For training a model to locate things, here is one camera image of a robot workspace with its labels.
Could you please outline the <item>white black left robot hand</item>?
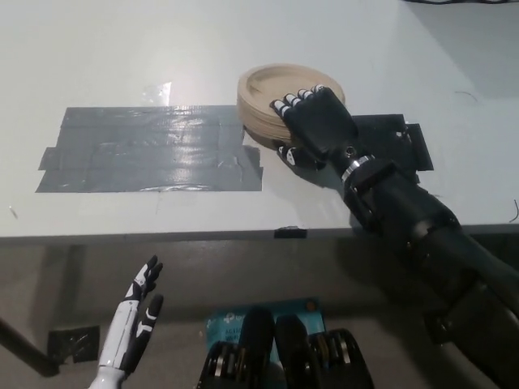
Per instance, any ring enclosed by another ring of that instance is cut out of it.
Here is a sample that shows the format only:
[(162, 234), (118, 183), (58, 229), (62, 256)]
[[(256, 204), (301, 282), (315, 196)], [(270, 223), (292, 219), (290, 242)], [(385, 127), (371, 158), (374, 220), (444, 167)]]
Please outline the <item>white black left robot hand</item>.
[(163, 264), (156, 255), (140, 269), (119, 302), (101, 352), (99, 366), (120, 370), (129, 375), (135, 372), (151, 339), (163, 306), (164, 297), (154, 295), (144, 316), (139, 308), (146, 296), (157, 286)]

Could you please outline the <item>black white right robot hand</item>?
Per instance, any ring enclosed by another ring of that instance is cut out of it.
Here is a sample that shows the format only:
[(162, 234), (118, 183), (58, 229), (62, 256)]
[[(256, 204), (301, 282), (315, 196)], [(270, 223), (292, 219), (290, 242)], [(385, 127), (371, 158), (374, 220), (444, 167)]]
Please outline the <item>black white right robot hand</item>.
[(293, 139), (293, 145), (277, 144), (278, 156), (292, 169), (331, 165), (342, 174), (365, 153), (353, 118), (331, 88), (316, 85), (288, 93), (270, 107)]

